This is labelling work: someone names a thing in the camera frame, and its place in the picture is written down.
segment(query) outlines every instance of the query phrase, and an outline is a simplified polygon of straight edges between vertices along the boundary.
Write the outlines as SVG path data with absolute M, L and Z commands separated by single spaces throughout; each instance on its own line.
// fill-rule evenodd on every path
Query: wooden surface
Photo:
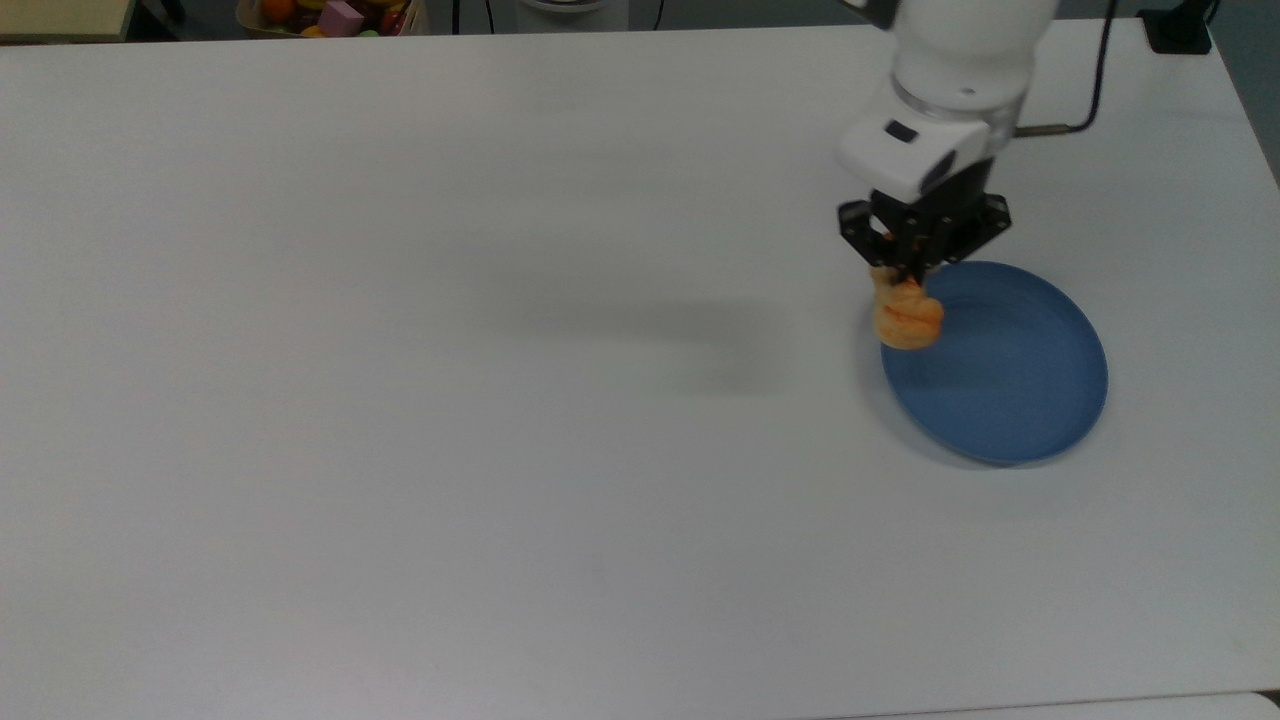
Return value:
M 0 42 L 120 41 L 136 1 L 4 0 L 0 3 Z
M 1055 23 L 1027 122 L 1083 115 L 1097 35 Z M 1120 22 L 1097 126 L 997 161 L 1015 225 L 980 256 L 1083 307 L 1111 395 L 992 469 L 893 404 L 836 234 L 891 53 L 0 53 L 5 720 L 1280 685 L 1280 192 L 1221 60 Z

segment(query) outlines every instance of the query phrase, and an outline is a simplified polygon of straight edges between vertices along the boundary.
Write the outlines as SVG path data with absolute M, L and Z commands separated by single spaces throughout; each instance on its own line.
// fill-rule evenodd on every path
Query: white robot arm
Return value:
M 1014 137 L 1057 0 L 844 3 L 891 28 L 899 47 L 892 74 L 840 141 L 838 161 L 873 188 L 841 206 L 841 233 L 872 265 L 922 281 L 1010 224 L 987 177 Z

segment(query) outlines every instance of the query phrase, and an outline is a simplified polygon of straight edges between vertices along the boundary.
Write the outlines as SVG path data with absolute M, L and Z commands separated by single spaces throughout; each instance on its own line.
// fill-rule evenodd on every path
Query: floor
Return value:
M 237 0 L 182 0 L 187 18 L 182 24 L 168 22 L 160 0 L 140 0 L 141 9 L 131 33 L 137 40 L 243 40 L 236 22 Z M 512 32 L 515 3 L 492 0 L 498 32 Z M 649 28 L 658 15 L 660 0 L 631 0 L 631 27 Z M 433 32 L 448 32 L 451 0 L 425 0 L 428 14 L 440 18 Z M 1120 17 L 1133 17 L 1139 9 L 1165 9 L 1176 0 L 1121 0 Z M 1106 0 L 1061 0 L 1062 18 L 1102 17 Z M 488 32 L 484 0 L 462 0 L 461 27 L 465 33 Z M 710 27 L 771 27 L 856 23 L 858 19 L 837 0 L 667 0 L 662 14 L 663 29 Z M 1249 119 L 1258 135 L 1271 170 L 1280 178 L 1280 1 L 1222 0 L 1213 23 L 1213 36 Z

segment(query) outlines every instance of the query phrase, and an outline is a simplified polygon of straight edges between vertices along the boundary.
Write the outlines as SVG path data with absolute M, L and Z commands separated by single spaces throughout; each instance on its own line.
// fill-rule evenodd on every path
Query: black stand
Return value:
M 1213 0 L 1185 0 L 1172 10 L 1142 10 L 1147 42 L 1161 55 L 1208 55 L 1213 41 L 1208 37 L 1204 14 Z

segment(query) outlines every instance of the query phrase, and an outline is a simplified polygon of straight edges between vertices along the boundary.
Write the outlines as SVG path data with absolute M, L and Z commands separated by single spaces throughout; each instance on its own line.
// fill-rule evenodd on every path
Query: toy fruit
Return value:
M 262 0 L 262 17 L 274 26 L 283 26 L 293 17 L 298 4 L 294 0 Z
M 383 35 L 396 35 L 393 27 L 399 22 L 399 17 L 404 14 L 404 4 L 401 3 L 394 8 L 387 8 L 387 13 L 383 14 L 383 22 L 378 24 L 378 31 Z

